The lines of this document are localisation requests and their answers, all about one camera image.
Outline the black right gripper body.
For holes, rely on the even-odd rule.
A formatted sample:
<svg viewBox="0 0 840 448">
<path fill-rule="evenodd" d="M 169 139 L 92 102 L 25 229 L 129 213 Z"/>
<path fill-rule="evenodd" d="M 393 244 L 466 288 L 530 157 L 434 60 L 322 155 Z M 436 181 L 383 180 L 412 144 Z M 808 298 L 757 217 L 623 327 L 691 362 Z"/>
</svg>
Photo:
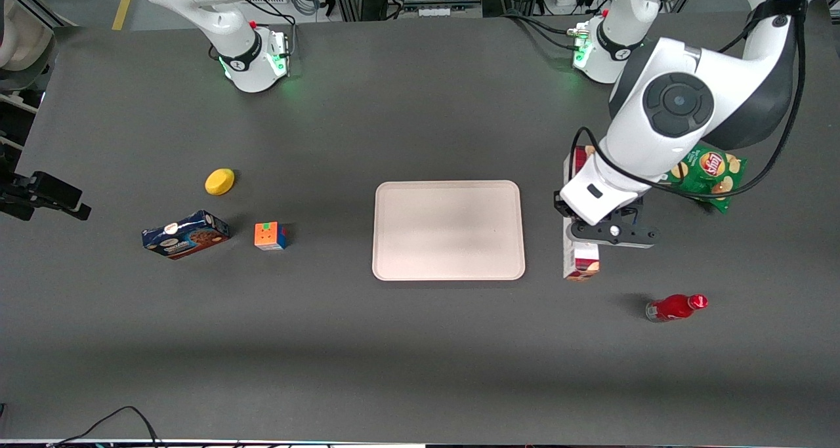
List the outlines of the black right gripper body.
<svg viewBox="0 0 840 448">
<path fill-rule="evenodd" d="M 1 173 L 1 212 L 18 220 L 31 220 L 34 206 L 30 202 L 30 177 L 17 173 Z"/>
</svg>

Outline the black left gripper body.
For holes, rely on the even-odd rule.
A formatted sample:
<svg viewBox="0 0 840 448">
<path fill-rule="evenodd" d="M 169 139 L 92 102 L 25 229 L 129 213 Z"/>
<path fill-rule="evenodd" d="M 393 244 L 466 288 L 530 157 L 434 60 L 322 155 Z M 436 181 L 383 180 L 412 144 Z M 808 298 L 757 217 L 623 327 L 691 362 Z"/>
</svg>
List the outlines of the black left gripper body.
<svg viewBox="0 0 840 448">
<path fill-rule="evenodd" d="M 555 192 L 555 209 L 569 221 L 584 221 L 565 203 L 565 200 L 560 196 L 560 191 Z M 609 212 L 605 218 L 601 218 L 597 224 L 594 224 L 594 226 L 600 226 L 600 242 L 587 244 L 633 247 L 633 229 L 634 226 L 642 226 L 638 223 L 642 210 L 643 198 L 640 197 L 630 204 Z M 567 225 L 564 226 L 564 238 L 568 239 Z"/>
</svg>

